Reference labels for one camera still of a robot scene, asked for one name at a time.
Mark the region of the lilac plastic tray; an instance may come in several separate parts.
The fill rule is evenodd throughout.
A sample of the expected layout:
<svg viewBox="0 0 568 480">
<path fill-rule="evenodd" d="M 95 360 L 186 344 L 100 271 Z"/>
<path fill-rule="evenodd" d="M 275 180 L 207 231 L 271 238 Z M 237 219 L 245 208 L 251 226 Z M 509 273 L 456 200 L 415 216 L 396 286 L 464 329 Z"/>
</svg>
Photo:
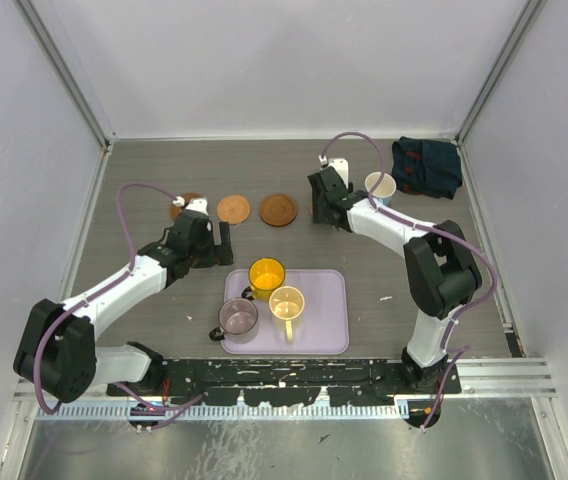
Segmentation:
<svg viewBox="0 0 568 480">
<path fill-rule="evenodd" d="M 289 269 L 286 283 L 301 291 L 306 305 L 293 340 L 271 316 L 268 304 L 256 301 L 256 335 L 247 342 L 224 339 L 222 348 L 235 355 L 330 356 L 343 353 L 349 344 L 345 281 L 331 269 Z"/>
</svg>

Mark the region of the white and blue mug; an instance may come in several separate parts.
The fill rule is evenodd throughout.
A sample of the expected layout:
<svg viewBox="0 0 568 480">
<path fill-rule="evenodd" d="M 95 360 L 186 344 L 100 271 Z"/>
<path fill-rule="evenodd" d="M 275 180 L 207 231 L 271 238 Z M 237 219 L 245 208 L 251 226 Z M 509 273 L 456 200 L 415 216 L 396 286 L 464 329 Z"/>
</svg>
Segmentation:
<svg viewBox="0 0 568 480">
<path fill-rule="evenodd" d="M 384 206 L 389 206 L 397 190 L 395 180 L 388 173 L 371 172 L 365 178 L 365 189 Z"/>
</svg>

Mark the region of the purple transparent mug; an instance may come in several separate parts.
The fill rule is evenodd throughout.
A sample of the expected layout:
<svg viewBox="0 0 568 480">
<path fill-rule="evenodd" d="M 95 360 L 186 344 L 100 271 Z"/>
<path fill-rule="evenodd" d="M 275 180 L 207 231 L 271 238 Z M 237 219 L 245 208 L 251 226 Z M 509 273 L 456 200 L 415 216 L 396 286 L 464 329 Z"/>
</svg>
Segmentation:
<svg viewBox="0 0 568 480">
<path fill-rule="evenodd" d="M 223 340 L 232 343 L 248 343 L 259 330 L 258 310 L 255 304 L 245 298 L 226 301 L 218 312 L 218 324 L 208 336 L 211 341 Z"/>
</svg>

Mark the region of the dark blue folded cloth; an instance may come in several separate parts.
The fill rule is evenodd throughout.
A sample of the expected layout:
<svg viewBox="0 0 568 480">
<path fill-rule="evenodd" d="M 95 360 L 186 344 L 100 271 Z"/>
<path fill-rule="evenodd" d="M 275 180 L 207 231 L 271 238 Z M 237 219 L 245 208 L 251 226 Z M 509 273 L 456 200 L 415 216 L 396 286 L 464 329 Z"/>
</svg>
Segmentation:
<svg viewBox="0 0 568 480">
<path fill-rule="evenodd" d="M 463 184 L 461 159 L 450 142 L 401 137 L 391 153 L 391 176 L 403 193 L 453 200 Z"/>
</svg>

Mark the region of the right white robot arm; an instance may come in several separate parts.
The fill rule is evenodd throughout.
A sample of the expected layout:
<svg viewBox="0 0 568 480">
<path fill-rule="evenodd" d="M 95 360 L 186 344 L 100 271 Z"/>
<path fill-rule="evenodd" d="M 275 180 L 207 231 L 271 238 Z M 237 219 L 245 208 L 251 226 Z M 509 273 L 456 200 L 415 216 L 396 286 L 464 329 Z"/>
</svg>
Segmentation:
<svg viewBox="0 0 568 480">
<path fill-rule="evenodd" d="M 471 302 L 482 276 L 459 225 L 421 223 L 355 191 L 335 167 L 308 176 L 316 224 L 368 237 L 399 254 L 417 307 L 411 339 L 401 354 L 408 390 L 423 394 L 445 369 L 453 315 Z"/>
</svg>

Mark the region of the yellow transparent mug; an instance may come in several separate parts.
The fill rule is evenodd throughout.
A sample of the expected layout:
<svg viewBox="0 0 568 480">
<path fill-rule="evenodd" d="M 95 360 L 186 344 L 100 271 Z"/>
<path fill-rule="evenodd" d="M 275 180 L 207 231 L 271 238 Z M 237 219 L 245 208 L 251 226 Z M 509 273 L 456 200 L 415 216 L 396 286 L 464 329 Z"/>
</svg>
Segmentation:
<svg viewBox="0 0 568 480">
<path fill-rule="evenodd" d="M 249 286 L 242 291 L 241 297 L 267 302 L 271 294 L 284 284 L 285 277 L 286 271 L 280 261 L 270 257 L 260 258 L 248 270 Z"/>
</svg>

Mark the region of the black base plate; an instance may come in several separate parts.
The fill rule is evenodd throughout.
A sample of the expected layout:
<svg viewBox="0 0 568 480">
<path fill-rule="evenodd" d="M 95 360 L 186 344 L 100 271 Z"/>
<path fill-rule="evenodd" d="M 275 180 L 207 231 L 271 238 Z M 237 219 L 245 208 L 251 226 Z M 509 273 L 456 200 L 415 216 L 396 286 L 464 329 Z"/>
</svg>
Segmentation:
<svg viewBox="0 0 568 480">
<path fill-rule="evenodd" d="M 168 360 L 153 390 L 128 387 L 140 396 L 165 395 L 182 403 L 201 394 L 208 406 L 290 407 L 315 403 L 322 393 L 331 407 L 392 405 L 397 395 L 437 393 L 441 377 L 413 386 L 402 364 L 383 359 L 180 359 Z"/>
</svg>

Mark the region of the dark wooden coaster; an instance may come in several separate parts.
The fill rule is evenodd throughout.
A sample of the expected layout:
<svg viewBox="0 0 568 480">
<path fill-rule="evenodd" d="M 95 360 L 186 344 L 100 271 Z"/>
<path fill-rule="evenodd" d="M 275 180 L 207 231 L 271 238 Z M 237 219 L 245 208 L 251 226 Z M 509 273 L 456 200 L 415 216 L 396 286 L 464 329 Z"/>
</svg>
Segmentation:
<svg viewBox="0 0 568 480">
<path fill-rule="evenodd" d="M 184 211 L 206 213 L 207 199 L 199 193 L 185 193 L 172 201 L 169 212 L 173 221 Z"/>
<path fill-rule="evenodd" d="M 285 227 L 297 217 L 297 202 L 289 195 L 276 193 L 266 196 L 260 203 L 260 219 L 272 227 Z"/>
</svg>

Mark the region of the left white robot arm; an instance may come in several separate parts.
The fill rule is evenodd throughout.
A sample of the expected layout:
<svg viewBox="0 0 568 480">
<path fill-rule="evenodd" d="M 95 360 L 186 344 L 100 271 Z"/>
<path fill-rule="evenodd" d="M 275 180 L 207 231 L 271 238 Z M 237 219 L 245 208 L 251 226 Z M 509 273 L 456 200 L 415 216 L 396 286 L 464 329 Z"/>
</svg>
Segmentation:
<svg viewBox="0 0 568 480">
<path fill-rule="evenodd" d="M 230 226 L 183 211 L 163 237 L 136 251 L 134 262 L 93 288 L 60 303 L 43 299 L 29 314 L 13 370 L 61 403 L 94 385 L 123 383 L 152 396 L 167 376 L 161 354 L 138 343 L 99 347 L 98 338 L 146 298 L 190 270 L 233 262 Z"/>
</svg>

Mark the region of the small woven rattan coaster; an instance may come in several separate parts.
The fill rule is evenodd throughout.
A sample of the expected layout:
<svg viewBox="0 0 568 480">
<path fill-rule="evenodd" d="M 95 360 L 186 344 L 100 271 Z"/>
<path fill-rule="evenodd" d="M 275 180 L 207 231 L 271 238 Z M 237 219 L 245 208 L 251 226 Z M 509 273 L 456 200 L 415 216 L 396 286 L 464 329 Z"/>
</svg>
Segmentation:
<svg viewBox="0 0 568 480">
<path fill-rule="evenodd" d="M 251 205 L 244 196 L 230 195 L 218 203 L 216 211 L 220 221 L 237 225 L 250 216 Z"/>
</svg>

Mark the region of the cream mug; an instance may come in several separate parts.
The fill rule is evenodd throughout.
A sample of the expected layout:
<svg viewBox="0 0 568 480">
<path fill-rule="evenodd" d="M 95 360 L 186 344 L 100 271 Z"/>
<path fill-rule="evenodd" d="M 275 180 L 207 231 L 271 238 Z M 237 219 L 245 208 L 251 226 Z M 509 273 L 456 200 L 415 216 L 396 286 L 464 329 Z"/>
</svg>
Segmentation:
<svg viewBox="0 0 568 480">
<path fill-rule="evenodd" d="M 272 323 L 281 330 L 288 343 L 294 341 L 295 328 L 301 323 L 306 307 L 302 292 L 293 286 L 281 286 L 268 301 Z"/>
</svg>

